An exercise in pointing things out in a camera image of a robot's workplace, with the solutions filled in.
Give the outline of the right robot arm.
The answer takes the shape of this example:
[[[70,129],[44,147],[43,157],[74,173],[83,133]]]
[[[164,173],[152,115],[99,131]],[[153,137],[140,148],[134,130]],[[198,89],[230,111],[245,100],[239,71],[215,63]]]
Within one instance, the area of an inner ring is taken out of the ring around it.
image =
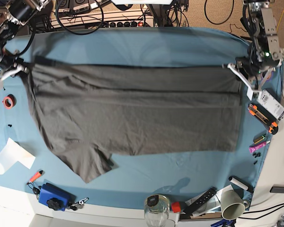
[[[0,15],[0,70],[11,71],[20,66],[25,54],[31,46],[36,35],[36,26],[30,22],[39,12],[51,4],[51,0],[11,0],[5,7],[6,10]],[[5,45],[12,40],[20,28],[29,25],[33,31],[30,39],[22,51],[11,53],[5,50]]]

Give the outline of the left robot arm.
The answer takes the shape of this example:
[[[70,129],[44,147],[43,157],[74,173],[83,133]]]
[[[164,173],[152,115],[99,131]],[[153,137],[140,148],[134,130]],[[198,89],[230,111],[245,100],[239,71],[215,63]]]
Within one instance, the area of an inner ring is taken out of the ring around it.
[[[284,52],[279,44],[277,23],[270,7],[273,0],[244,0],[241,22],[251,43],[247,57],[237,57],[237,68],[247,79],[278,67]]]

